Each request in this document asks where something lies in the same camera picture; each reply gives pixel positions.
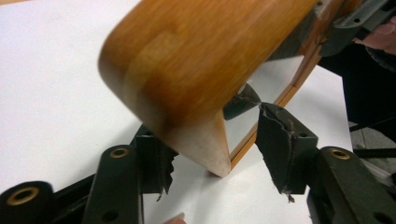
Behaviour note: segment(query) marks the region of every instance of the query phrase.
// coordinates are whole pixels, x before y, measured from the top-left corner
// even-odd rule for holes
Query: white table
[[[99,78],[106,35],[137,1],[32,1],[0,6],[0,192],[24,181],[62,189],[128,144],[140,122]],[[341,78],[317,67],[287,109],[319,147],[351,149]],[[305,196],[279,195],[253,147],[219,179],[179,156],[170,194],[145,195],[146,223],[310,223]]]

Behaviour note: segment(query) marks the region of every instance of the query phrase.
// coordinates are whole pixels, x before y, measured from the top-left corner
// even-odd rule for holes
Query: person's hand
[[[355,43],[396,55],[396,16],[388,23],[379,25],[364,40],[356,39]]]
[[[163,224],[186,224],[186,222],[183,219],[184,219],[184,213],[180,213],[176,217],[167,220]]]

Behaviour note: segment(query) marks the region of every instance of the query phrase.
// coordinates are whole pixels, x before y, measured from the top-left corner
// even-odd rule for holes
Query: curved wooden strip
[[[144,0],[108,37],[103,80],[167,145],[226,176],[221,109],[316,0]]]

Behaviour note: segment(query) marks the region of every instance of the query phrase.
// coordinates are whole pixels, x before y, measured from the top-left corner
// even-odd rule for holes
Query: hand
[[[355,43],[396,55],[396,16],[388,23],[379,25],[364,40],[355,39]]]
[[[163,224],[186,224],[186,222],[183,219],[184,219],[184,213],[180,213],[176,217],[167,220]]]

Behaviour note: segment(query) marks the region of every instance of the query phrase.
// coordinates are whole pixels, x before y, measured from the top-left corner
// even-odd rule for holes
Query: brass ring
[[[18,189],[7,199],[7,204],[11,206],[20,205],[31,201],[37,196],[39,189],[36,187],[27,187],[24,189]]]
[[[112,151],[110,152],[110,156],[111,156],[112,158],[115,158],[115,159],[124,157],[124,156],[126,156],[126,155],[128,155],[128,154],[129,154],[129,150],[126,149],[126,148],[124,148],[124,147],[116,148],[116,149],[114,149],[114,150],[112,150]]]
[[[332,156],[340,160],[347,161],[350,159],[350,156],[347,153],[339,149],[332,149],[330,153],[332,153]]]

